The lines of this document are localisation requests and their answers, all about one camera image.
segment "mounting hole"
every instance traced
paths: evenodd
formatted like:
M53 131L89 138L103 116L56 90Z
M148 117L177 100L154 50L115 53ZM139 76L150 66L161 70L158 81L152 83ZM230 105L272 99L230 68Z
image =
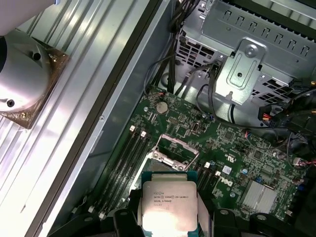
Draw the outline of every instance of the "mounting hole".
M8 105L9 108L12 108L15 105L15 102L14 102L14 100L8 100L6 102L6 105Z
M263 216L263 215L257 215L257 218L259 219L259 220L261 220L261 221L266 221L266 217L265 216Z
M93 218L92 217L87 217L87 218L85 218L85 220L84 221L92 221L93 220Z
M38 61L41 59L41 55L39 53L35 53L35 54L33 54L33 59L34 59L34 61Z
M228 210L220 210L220 213L222 215L228 215L229 214Z

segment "chipset heatsink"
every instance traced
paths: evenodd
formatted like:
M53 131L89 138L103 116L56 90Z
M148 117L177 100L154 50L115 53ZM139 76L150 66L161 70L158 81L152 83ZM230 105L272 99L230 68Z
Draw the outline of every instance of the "chipset heatsink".
M276 191L250 180L240 202L249 209L268 214L276 197Z

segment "motherboard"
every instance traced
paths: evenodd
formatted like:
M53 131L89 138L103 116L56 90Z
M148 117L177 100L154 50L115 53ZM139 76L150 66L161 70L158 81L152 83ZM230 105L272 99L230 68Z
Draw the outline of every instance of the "motherboard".
M152 87L121 135L91 205L103 217L127 204L143 171L188 170L197 172L197 190L209 192L218 208L246 220L256 212L283 220L304 172L293 169L282 151L267 150L267 141L254 134L249 139L255 146L245 130L222 125L194 104Z

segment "black cable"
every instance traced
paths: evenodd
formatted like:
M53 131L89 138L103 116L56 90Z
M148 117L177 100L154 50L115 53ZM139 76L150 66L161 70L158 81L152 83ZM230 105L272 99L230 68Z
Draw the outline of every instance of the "black cable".
M195 0L195 3L192 4L192 7L188 11L187 15L185 16L185 19L191 15L191 13L194 11L194 9L198 6L200 0Z
M214 106L213 106L213 89L215 85L215 79L216 79L216 74L217 74L217 68L215 67L217 65L213 64L211 69L209 70L210 78L209 78L209 84L208 84L208 104L209 108L211 110L211 114L214 116L214 118L229 127L236 127L236 128L243 128L243 129L249 129L249 130L284 130L287 131L288 129L285 127L253 127L253 126L245 126L245 125L240 125L240 124L233 124L231 122L228 122L222 118L219 118L216 116L216 113L214 111Z
M204 85L200 88L200 90L198 91L197 96L196 96L196 105L197 105L197 108L198 108L198 110L200 110L200 112L201 112L202 114L205 114L205 115L206 115L207 113L204 112L204 111L202 110L202 108L200 107L200 105L199 105L199 103L198 103L198 98L199 98L199 96L201 95L201 93L202 93L204 87L206 87L206 86L208 86L208 84L204 84Z
M164 57L164 58L162 58L162 59L160 59L160 60L158 60L158 61L152 63L152 64L149 66L149 68L148 68L148 70L147 70L147 73L146 73L146 75L145 75L144 85L143 85L143 92L144 92L144 94L145 94L146 96L148 96L148 94L147 94L147 92L146 92L146 86L147 86L147 83L148 83L148 80L149 80L148 77L149 77L149 74L150 74L152 68L153 68L156 64L159 64L159 63L163 62L164 60L167 60L167 59L169 59L169 58L171 58L171 57L173 57L173 56L174 56L174 54L168 55L168 56L166 56L166 57Z
M236 124L235 123L235 119L234 119L234 109L235 109L235 104L232 104L232 106L231 106L231 121L232 121L232 124Z
M173 36L173 41L172 41L172 45L171 45L171 51L175 52L175 48L176 48L176 36ZM170 57L169 60L169 77L168 77L168 84L167 84L167 91L171 94L174 93L174 86L176 84L176 75L175 75L175 71L176 71L176 63L175 63L175 54L172 55L172 57Z
M210 66L212 66L213 63L211 64L206 64L197 68L192 69L191 71L189 71L190 77L185 77L184 80L182 81L180 87L177 89L175 95L179 95L181 93L181 91L183 90L184 86L188 83L189 79L191 78L191 76L193 75L193 73L197 72L197 71L201 71L204 69L209 68Z
M299 99L299 98L301 98L301 97L303 97L303 96L305 96L305 95L307 95L307 94L312 94L312 93L314 93L314 92L316 92L316 88L312 88L312 89L303 91L303 92L297 94L296 96L294 96L294 97L290 100L290 102L288 102L288 103L289 103L290 105L292 105L293 102L294 102L294 100L297 100L297 99Z
M293 164L293 161L290 159L290 156L289 156L289 150L290 150L290 143L291 143L291 137L293 135L293 132L291 132L289 135L288 135L288 138L287 138L287 143L286 143L286 160L288 162L288 164L293 168L293 169L297 169L297 170L305 170L305 169L308 169L309 167L299 167L299 166L295 166Z
M278 148L280 148L280 147L282 147L282 146L284 146L284 145L286 144L286 139L285 139L284 141L282 141L282 142L281 142L279 145L277 145L276 147L261 148L261 147L256 146L255 144L253 144L252 141L250 141L248 137L246 137L246 140L248 141L248 143L249 143L252 147L257 148L257 149L260 149L260 150L262 150L262 151L273 151L273 150L278 149Z
M190 77L185 77L180 85L180 87L177 89L176 93L174 95L179 95L180 92L183 90L184 86L188 83L188 80L191 78L192 74Z

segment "ribbed metal panel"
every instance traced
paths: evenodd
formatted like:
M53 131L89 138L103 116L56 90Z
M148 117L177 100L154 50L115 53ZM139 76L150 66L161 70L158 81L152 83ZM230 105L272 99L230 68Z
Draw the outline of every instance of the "ribbed metal panel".
M19 27L71 59L33 129L0 118L0 236L24 236L147 3L62 0Z
M275 12L278 12L294 21L300 22L303 25L316 29L316 13L315 10L305 6L295 0L252 0L262 6L265 6ZM313 15L303 15L304 13L311 13Z

